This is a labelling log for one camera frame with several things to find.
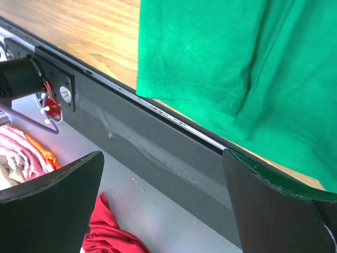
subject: green shirt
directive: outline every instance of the green shirt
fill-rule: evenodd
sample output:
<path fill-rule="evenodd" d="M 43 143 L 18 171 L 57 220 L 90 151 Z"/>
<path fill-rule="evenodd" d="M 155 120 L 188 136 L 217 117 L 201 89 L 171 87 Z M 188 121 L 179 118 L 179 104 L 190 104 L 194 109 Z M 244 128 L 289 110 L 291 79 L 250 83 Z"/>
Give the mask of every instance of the green shirt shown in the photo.
<path fill-rule="evenodd" d="M 137 94 L 332 192 L 336 86 L 337 1 L 141 0 Z"/>

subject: zip tie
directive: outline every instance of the zip tie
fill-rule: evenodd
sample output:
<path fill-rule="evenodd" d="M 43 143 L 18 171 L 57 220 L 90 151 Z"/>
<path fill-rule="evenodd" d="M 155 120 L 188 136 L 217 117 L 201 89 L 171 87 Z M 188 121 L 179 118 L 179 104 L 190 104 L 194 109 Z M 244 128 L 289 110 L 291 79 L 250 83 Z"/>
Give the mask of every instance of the zip tie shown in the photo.
<path fill-rule="evenodd" d="M 50 111 L 50 109 L 51 108 L 49 106 L 46 106 L 46 107 L 41 108 L 40 112 L 41 112 L 41 114 L 44 114 L 44 112 L 48 112 L 48 111 Z"/>

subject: folded clothing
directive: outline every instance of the folded clothing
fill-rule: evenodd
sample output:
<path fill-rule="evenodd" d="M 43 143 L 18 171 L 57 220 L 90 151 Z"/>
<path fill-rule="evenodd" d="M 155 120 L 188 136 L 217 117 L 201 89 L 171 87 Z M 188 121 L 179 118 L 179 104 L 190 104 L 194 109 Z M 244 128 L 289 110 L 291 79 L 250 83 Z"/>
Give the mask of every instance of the folded clothing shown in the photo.
<path fill-rule="evenodd" d="M 4 162 L 3 157 L 6 157 L 8 167 L 5 167 L 11 168 L 10 175 L 18 176 L 18 172 L 21 170 L 25 180 L 32 180 L 60 168 L 51 152 L 27 136 L 24 132 L 10 125 L 0 127 L 0 162 Z"/>
<path fill-rule="evenodd" d="M 96 200 L 89 226 L 82 245 L 86 253 L 150 253 L 137 237 L 118 226 L 103 193 Z"/>
<path fill-rule="evenodd" d="M 337 1 L 142 0 L 137 94 L 337 193 Z"/>

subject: wooden table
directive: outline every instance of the wooden table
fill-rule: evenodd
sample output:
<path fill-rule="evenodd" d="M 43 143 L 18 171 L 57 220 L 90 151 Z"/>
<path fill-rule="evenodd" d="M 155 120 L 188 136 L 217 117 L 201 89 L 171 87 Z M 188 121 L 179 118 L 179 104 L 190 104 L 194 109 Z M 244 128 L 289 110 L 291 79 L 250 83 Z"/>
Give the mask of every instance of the wooden table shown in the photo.
<path fill-rule="evenodd" d="M 134 89 L 139 13 L 140 0 L 0 0 L 1 16 Z M 264 160 L 324 189 L 315 179 Z"/>

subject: gray surface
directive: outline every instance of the gray surface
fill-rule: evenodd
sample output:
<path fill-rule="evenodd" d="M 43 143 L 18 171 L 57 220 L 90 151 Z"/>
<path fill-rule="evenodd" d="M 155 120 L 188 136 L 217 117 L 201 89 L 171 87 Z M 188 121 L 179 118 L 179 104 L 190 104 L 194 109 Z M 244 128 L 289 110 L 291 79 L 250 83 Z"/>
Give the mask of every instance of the gray surface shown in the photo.
<path fill-rule="evenodd" d="M 13 108 L 43 122 L 31 96 L 14 101 Z M 54 152 L 61 165 L 100 150 L 64 122 L 58 124 L 60 134 L 52 135 L 16 119 L 13 121 Z M 105 152 L 104 155 L 100 192 L 104 191 L 109 198 L 120 226 L 138 236 L 153 253 L 242 252 L 112 156 Z"/>

